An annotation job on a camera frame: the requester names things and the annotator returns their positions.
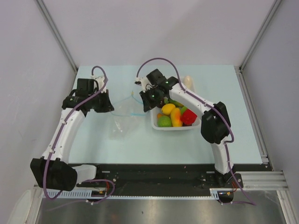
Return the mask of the clear zip top bag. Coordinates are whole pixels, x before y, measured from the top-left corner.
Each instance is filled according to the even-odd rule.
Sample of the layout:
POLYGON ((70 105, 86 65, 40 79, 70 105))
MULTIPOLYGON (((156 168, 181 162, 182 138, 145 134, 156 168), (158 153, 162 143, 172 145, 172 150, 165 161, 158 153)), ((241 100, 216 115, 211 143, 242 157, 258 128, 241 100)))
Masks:
POLYGON ((136 97, 135 93, 113 104, 109 138, 122 139, 131 135, 147 113, 143 111, 143 103, 136 97))

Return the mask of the red bell pepper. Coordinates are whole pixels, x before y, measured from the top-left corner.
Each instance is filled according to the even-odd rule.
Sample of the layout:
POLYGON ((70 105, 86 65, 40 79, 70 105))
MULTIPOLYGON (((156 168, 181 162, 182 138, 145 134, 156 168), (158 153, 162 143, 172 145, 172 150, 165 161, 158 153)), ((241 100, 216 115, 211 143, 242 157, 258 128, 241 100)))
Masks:
POLYGON ((181 115, 181 121, 187 126, 192 125, 196 119, 197 115, 189 109, 185 110, 181 115))

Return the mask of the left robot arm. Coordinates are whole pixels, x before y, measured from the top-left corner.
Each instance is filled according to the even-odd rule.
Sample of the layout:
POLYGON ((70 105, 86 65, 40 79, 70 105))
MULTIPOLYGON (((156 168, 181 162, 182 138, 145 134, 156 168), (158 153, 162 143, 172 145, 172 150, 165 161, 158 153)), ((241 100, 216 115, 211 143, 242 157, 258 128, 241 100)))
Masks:
POLYGON ((114 110, 104 76, 79 78, 76 89, 63 100, 61 117, 53 138, 40 158, 33 158, 31 171, 40 188, 72 191, 81 182, 92 186, 103 182, 103 174, 93 165, 69 165, 70 150, 77 132, 91 110, 106 113, 114 110))

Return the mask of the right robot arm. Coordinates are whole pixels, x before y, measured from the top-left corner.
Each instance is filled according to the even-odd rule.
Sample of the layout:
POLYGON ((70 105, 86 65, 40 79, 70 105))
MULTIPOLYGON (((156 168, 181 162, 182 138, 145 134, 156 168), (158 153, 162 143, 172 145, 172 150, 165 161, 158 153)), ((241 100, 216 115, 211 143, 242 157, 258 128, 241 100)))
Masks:
POLYGON ((226 106, 222 102, 211 103, 183 85, 179 77, 166 78, 158 69, 146 77, 136 77, 135 84, 142 87, 140 96, 145 112, 157 107, 162 98, 168 97, 197 115, 201 121, 200 133, 212 147, 215 181, 220 187, 227 187, 233 180, 234 165, 227 146, 228 136, 233 134, 226 106))

